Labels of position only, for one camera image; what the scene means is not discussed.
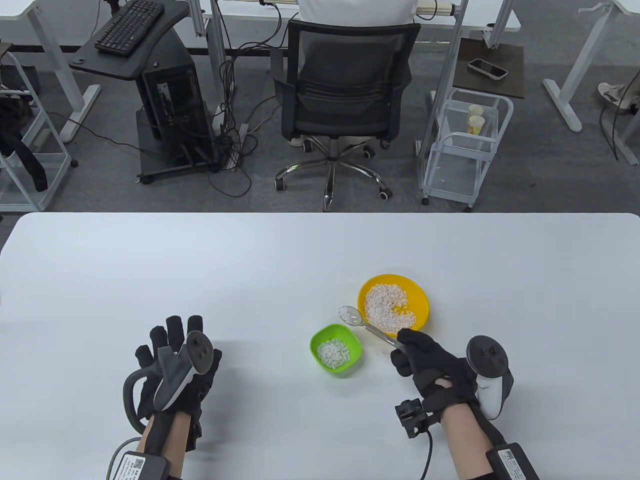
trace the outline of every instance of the green bowl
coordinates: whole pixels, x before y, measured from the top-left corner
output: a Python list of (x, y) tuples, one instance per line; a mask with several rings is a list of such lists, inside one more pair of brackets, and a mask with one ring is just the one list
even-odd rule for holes
[[(351, 354), (351, 359), (342, 367), (338, 367), (336, 369), (327, 367), (320, 361), (320, 358), (318, 358), (317, 354), (318, 347), (321, 344), (333, 339), (338, 339), (342, 343), (344, 343), (349, 349), (349, 353)], [(334, 323), (333, 325), (326, 326), (322, 330), (320, 330), (320, 332), (316, 333), (313, 338), (311, 338), (309, 348), (311, 349), (311, 355), (314, 356), (318, 364), (323, 369), (331, 373), (341, 373), (345, 370), (350, 369), (358, 362), (358, 360), (362, 356), (362, 344), (358, 340), (358, 337), (356, 337), (353, 332), (349, 330), (349, 328), (339, 323)]]

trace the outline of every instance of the chair base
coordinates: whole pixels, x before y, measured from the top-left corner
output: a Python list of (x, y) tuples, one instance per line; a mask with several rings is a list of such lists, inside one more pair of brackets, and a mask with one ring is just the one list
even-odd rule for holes
[(338, 139), (330, 139), (329, 145), (323, 145), (316, 137), (310, 136), (307, 140), (315, 145), (322, 153), (325, 154), (323, 159), (318, 160), (307, 160), (304, 162), (293, 163), (289, 166), (286, 166), (282, 170), (278, 172), (275, 178), (275, 187), (277, 191), (284, 191), (284, 177), (285, 175), (297, 172), (299, 170), (306, 170), (308, 168), (315, 168), (325, 166), (328, 167), (327, 179), (326, 179), (326, 187), (324, 189), (324, 204), (323, 204), (323, 212), (328, 212), (331, 209), (331, 202), (333, 201), (333, 184), (335, 182), (335, 170), (336, 167), (343, 166), (353, 170), (355, 172), (364, 175), (367, 178), (374, 180), (378, 184), (378, 189), (380, 192), (380, 198), (382, 200), (389, 200), (393, 196), (393, 192), (385, 185), (382, 181), (380, 175), (371, 170), (370, 168), (364, 167), (362, 165), (358, 165), (356, 163), (352, 163), (350, 161), (345, 160), (344, 158), (348, 155), (351, 155), (356, 149), (359, 147), (365, 147), (365, 157), (372, 157), (375, 152), (371, 150), (369, 147), (365, 146), (365, 142), (358, 143), (356, 145), (350, 145), (344, 148), (341, 152), (338, 151), (339, 140)]

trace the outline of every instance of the black glove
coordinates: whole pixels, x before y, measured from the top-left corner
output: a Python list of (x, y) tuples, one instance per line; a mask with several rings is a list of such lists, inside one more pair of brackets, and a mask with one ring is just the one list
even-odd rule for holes
[[(199, 315), (189, 317), (187, 322), (187, 334), (194, 330), (202, 332), (202, 317)], [(141, 368), (148, 367), (157, 360), (158, 349), (160, 347), (169, 345), (174, 352), (180, 350), (180, 347), (182, 347), (184, 343), (182, 319), (175, 315), (169, 317), (166, 320), (166, 330), (162, 326), (156, 326), (149, 333), (149, 337), (151, 338), (151, 344), (154, 350), (153, 355), (151, 355), (151, 350), (149, 350), (147, 345), (141, 345), (136, 350), (136, 358)], [(191, 416), (190, 437), (199, 438), (202, 436), (202, 429), (200, 428), (200, 415), (202, 414), (202, 410), (200, 409), (200, 404), (211, 389), (213, 377), (218, 370), (221, 358), (222, 352), (214, 349), (213, 363), (209, 371), (204, 375), (194, 375), (193, 380), (184, 387), (180, 396), (165, 410), (165, 412), (168, 413), (184, 412)], [(160, 380), (157, 376), (149, 376), (142, 385), (140, 404), (138, 405), (139, 419), (146, 418), (149, 420), (151, 415), (156, 412), (154, 408), (154, 396)]]
[[(405, 353), (393, 350), (391, 363), (403, 377), (413, 375), (427, 412), (437, 413), (454, 403), (477, 402), (475, 375), (466, 358), (456, 358), (426, 333), (408, 328), (400, 330), (397, 339), (404, 344)], [(444, 388), (434, 383), (438, 378), (450, 380), (452, 391), (441, 392)]]

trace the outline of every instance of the smartphone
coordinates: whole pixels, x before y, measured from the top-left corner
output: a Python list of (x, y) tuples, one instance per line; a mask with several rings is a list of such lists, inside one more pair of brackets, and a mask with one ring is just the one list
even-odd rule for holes
[(475, 60), (470, 61), (469, 68), (481, 73), (482, 75), (486, 75), (493, 80), (502, 80), (509, 73), (504, 68), (500, 68), (493, 63), (482, 60), (481, 58), (476, 58)]

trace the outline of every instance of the white shirt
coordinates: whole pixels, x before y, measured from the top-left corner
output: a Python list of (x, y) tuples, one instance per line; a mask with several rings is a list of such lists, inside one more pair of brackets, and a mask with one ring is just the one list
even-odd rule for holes
[(418, 0), (298, 0), (300, 20), (342, 27), (413, 22)]

